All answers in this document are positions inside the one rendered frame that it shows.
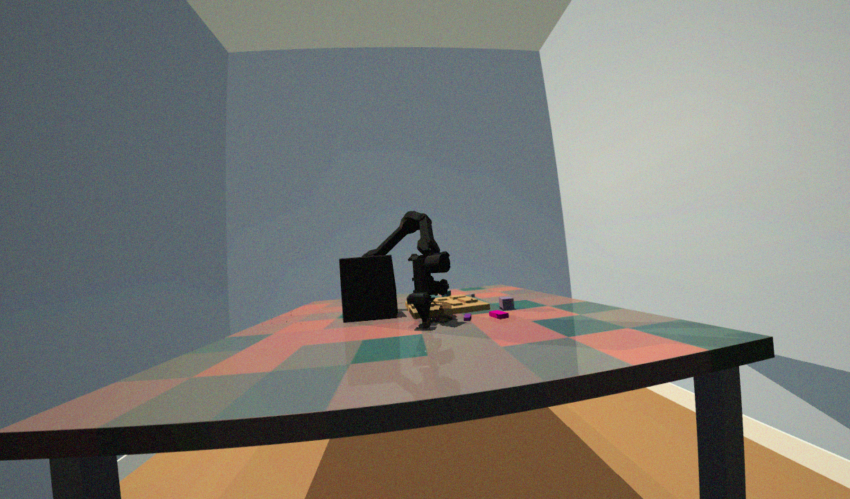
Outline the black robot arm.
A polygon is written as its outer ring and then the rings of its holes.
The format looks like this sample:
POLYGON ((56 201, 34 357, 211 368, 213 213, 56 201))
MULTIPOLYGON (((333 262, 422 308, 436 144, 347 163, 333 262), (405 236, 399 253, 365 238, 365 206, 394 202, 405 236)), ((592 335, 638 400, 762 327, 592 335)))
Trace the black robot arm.
MULTIPOLYGON (((423 255, 411 254, 411 258, 408 258, 409 261, 412 260, 414 274, 443 274, 443 272, 449 272, 450 254, 440 252, 440 247, 434 240, 432 223, 431 219, 427 217, 427 214, 408 211, 405 213, 405 217, 400 219, 399 227, 380 246, 370 250, 366 254, 362 254, 361 258, 365 256, 386 255, 407 234, 412 234, 416 230, 420 230, 420 240, 416 244, 416 249, 423 255)), ((431 288, 432 292, 445 296, 449 284, 447 280, 441 280, 440 282, 434 281, 433 277, 428 282, 429 288, 431 288)))

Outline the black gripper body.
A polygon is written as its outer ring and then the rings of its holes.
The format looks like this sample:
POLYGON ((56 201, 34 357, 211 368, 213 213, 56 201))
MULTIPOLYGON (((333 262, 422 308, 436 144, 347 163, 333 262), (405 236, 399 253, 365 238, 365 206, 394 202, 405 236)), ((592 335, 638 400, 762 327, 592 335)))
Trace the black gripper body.
POLYGON ((432 279, 431 274, 415 274, 412 278, 415 290, 407 297, 407 304, 427 304, 431 296, 438 296, 431 288, 428 289, 428 282, 432 279))

